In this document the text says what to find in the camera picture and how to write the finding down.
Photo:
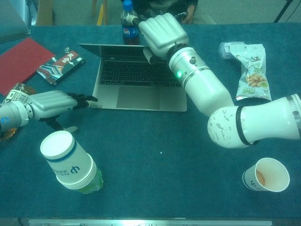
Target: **book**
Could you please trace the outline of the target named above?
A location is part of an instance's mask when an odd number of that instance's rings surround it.
[[[52,57],[52,52],[31,38],[15,45],[0,56],[0,93],[6,96],[16,83],[24,83]]]
[[[37,69],[37,73],[51,85],[55,86],[84,63],[85,60],[77,52],[73,50],[69,51],[69,48],[65,48],[63,54],[54,56],[41,65]]]

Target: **plastic bottle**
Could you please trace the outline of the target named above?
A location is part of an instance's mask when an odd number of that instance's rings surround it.
[[[9,101],[17,101],[17,100],[24,103],[27,100],[27,97],[29,95],[32,95],[35,93],[36,93],[36,91],[33,88],[31,88],[23,83],[17,83],[10,90],[10,92],[8,93],[8,95],[6,96],[6,98],[4,99],[4,101],[2,103],[7,103]],[[12,137],[15,134],[16,130],[17,130],[17,128],[12,128],[12,129],[9,129],[8,131],[0,133],[0,142],[2,140],[7,140],[10,137]]]
[[[83,188],[76,189],[76,191],[81,192],[83,194],[90,194],[93,192],[97,192],[99,189],[103,187],[103,175],[101,171],[96,168],[95,175],[93,179]]]
[[[128,15],[137,16],[137,13],[133,9],[132,2],[130,0],[125,0],[123,2],[123,11],[121,13],[123,42],[126,45],[139,45],[139,31],[127,21]]]

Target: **teal tablecloth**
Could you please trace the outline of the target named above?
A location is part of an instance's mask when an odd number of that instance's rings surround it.
[[[301,91],[301,24],[184,29],[233,99],[240,63],[219,57],[223,41],[264,45],[273,100]],[[32,27],[30,37],[55,54],[69,46],[87,61],[55,88],[34,75],[27,84],[38,92],[58,89],[91,95],[99,58],[78,43],[122,44],[120,26]],[[0,43],[0,53],[20,41]],[[0,143],[0,217],[301,218],[301,141],[270,138],[245,149],[224,149],[209,138],[207,120],[190,99],[184,113],[81,109],[61,115],[62,125],[79,127],[74,137],[103,173],[104,187],[91,195],[57,182],[39,150],[53,130],[31,120]],[[243,185],[242,173],[263,157],[287,167],[291,183],[285,191],[253,192]]]

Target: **laptop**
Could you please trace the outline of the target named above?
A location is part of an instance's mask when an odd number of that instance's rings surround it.
[[[145,46],[80,44],[101,61],[93,96],[102,108],[175,111],[187,110],[186,92],[166,61],[149,64]]]
[[[31,33],[13,5],[23,5],[27,8],[26,2],[0,0],[0,42],[19,39]]]

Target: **inverted paper cup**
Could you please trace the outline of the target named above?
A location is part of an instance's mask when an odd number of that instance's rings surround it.
[[[92,158],[71,133],[61,130],[47,136],[40,151],[60,182],[77,183],[87,176],[93,165]]]

